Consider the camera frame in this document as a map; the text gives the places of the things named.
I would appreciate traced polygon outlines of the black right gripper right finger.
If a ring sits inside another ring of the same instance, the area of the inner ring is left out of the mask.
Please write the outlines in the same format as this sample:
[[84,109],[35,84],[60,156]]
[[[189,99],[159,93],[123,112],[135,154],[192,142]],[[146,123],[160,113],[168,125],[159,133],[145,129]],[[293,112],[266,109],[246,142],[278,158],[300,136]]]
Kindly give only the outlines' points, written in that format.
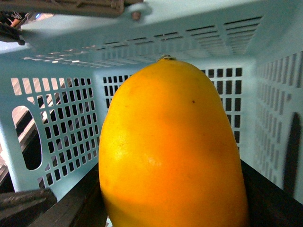
[[252,227],[301,227],[303,205],[249,166],[243,160],[244,177]]

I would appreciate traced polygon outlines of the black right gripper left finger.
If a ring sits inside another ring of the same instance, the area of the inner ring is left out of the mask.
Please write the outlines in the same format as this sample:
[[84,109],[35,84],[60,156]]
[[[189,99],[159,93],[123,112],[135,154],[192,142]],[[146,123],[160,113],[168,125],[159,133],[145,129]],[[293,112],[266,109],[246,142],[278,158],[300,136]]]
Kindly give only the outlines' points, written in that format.
[[61,200],[51,189],[0,195],[2,227],[104,227],[106,223],[97,165]]

